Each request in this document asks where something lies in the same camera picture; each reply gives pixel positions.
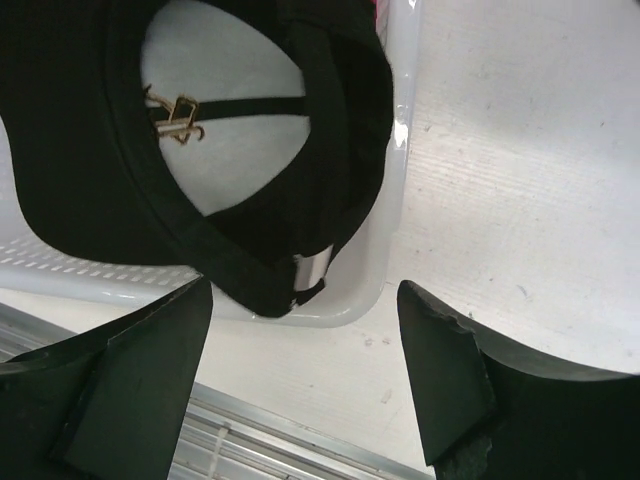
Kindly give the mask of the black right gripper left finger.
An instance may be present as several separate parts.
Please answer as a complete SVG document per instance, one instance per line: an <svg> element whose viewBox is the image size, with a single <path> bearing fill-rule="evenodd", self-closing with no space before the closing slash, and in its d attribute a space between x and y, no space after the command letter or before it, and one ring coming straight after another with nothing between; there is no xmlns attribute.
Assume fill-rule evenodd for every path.
<svg viewBox="0 0 640 480"><path fill-rule="evenodd" d="M167 478L212 309L200 278L2 362L2 478Z"/></svg>

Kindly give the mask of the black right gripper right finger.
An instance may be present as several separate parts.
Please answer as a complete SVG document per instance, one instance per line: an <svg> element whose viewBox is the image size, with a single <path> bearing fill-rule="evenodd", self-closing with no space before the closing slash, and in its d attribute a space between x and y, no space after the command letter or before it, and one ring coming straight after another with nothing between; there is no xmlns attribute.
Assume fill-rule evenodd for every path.
<svg viewBox="0 0 640 480"><path fill-rule="evenodd" d="M439 479L635 479L639 378L550 355L413 281L397 309L426 464Z"/></svg>

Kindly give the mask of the black baseball cap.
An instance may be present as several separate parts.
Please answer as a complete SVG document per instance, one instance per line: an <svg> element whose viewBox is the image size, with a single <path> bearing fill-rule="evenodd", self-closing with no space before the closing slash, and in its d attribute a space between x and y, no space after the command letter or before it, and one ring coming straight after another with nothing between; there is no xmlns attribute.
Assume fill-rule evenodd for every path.
<svg viewBox="0 0 640 480"><path fill-rule="evenodd" d="M184 265L280 318L381 189L393 77L371 1L5 1L1 120L30 229Z"/></svg>

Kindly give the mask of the white plastic basket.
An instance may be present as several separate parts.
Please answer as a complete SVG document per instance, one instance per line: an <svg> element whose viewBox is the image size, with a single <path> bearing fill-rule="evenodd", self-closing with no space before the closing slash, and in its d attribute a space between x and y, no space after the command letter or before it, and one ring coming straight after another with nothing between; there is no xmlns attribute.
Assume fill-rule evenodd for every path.
<svg viewBox="0 0 640 480"><path fill-rule="evenodd" d="M394 125L385 174L367 220L331 264L326 287L278 324L335 328L364 316L386 281L391 239L400 222L415 84L422 4L390 1L379 33L394 75ZM9 156L1 141L1 286L4 289L139 308L193 280L184 266L142 267L71 258L39 240L22 218Z"/></svg>

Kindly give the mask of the pink baseball cap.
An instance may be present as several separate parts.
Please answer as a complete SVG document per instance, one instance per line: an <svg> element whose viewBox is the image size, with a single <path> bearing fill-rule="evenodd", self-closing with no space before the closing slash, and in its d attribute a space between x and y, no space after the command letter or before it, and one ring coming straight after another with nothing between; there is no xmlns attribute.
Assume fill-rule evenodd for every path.
<svg viewBox="0 0 640 480"><path fill-rule="evenodd" d="M372 3L375 9L376 31L378 33L382 33L387 28L390 1L389 0L373 0Z"/></svg>

